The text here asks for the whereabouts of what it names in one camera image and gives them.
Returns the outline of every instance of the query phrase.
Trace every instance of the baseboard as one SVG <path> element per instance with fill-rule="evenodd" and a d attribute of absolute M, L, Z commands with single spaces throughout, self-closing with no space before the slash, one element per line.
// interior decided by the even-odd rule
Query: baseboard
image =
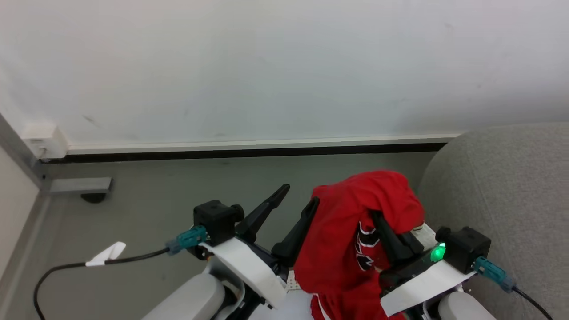
<path fill-rule="evenodd" d="M 72 145 L 63 159 L 44 163 L 84 163 L 161 159 L 269 157 L 283 155 L 437 151 L 459 134 L 322 138 L 296 140 Z"/>

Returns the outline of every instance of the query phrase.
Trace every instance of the teal connector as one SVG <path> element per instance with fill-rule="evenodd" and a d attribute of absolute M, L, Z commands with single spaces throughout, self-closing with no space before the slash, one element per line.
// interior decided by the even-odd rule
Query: teal connector
<path fill-rule="evenodd" d="M 182 232 L 176 237 L 176 239 L 170 240 L 166 243 L 166 246 L 170 248 L 168 255 L 173 256 L 184 249 L 195 247 L 198 244 L 205 242 L 207 237 L 208 233 L 203 225 L 198 225 L 188 231 Z"/>
<path fill-rule="evenodd" d="M 485 257 L 480 256 L 476 258 L 474 261 L 474 270 L 499 284 L 502 290 L 507 293 L 512 292 L 512 287 L 514 286 L 512 278 L 508 277 L 504 270 L 500 269 Z"/>

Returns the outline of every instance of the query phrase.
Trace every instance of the black cable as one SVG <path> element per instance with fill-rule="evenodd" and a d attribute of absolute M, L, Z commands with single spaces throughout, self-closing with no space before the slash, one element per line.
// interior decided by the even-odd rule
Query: black cable
<path fill-rule="evenodd" d="M 522 296 L 525 300 L 528 300 L 534 307 L 536 307 L 548 320 L 553 320 L 553 318 L 545 311 L 545 309 L 539 305 L 535 300 L 533 300 L 529 295 L 525 294 L 525 292 L 518 289 L 518 287 L 513 286 L 512 290 Z"/>
<path fill-rule="evenodd" d="M 170 248 L 164 248 L 164 249 L 158 250 L 156 252 L 152 252 L 152 253 L 148 253 L 146 255 L 141 255 L 141 256 L 136 256 L 136 257 L 130 257 L 130 258 L 124 258 L 124 259 L 115 259 L 115 260 L 105 260 L 105 265 L 144 260 L 144 259 L 148 259 L 148 258 L 152 258 L 155 256 L 162 255 L 168 251 L 170 251 Z M 40 280 L 38 281 L 38 283 L 36 284 L 36 287 L 34 289 L 34 308 L 36 309 L 36 312 L 38 313 L 40 320 L 46 320 L 46 318 L 43 316 L 42 310 L 40 309 L 39 304 L 38 304 L 38 292 L 39 292 L 39 287 L 42 285 L 42 283 L 46 280 L 46 278 L 50 274 L 52 274 L 55 271 L 64 270 L 64 269 L 79 268 L 82 266 L 85 266 L 85 262 L 58 265 L 58 266 L 51 268 L 50 270 L 47 270 L 47 272 L 45 272 L 43 274 L 43 276 L 40 278 Z"/>

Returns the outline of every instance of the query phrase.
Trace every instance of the gray sofa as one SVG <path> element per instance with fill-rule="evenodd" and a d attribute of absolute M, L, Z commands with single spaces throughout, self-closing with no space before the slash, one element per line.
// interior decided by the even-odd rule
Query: gray sofa
<path fill-rule="evenodd" d="M 568 137 L 566 122 L 463 134 L 433 158 L 418 191 L 434 230 L 468 225 L 490 237 L 489 259 L 554 319 L 569 317 Z M 544 319 L 486 278 L 465 287 L 497 319 Z"/>

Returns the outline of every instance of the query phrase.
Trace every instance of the red cloth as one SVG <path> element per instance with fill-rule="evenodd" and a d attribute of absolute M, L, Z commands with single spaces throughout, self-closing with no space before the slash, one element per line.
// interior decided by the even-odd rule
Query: red cloth
<path fill-rule="evenodd" d="M 386 319 L 373 267 L 388 269 L 389 263 L 369 210 L 382 211 L 395 233 L 421 225 L 424 210 L 407 179 L 372 171 L 316 187 L 312 196 L 320 198 L 320 205 L 294 266 L 300 287 L 318 295 L 312 316 L 324 319 L 322 308 L 331 320 Z"/>

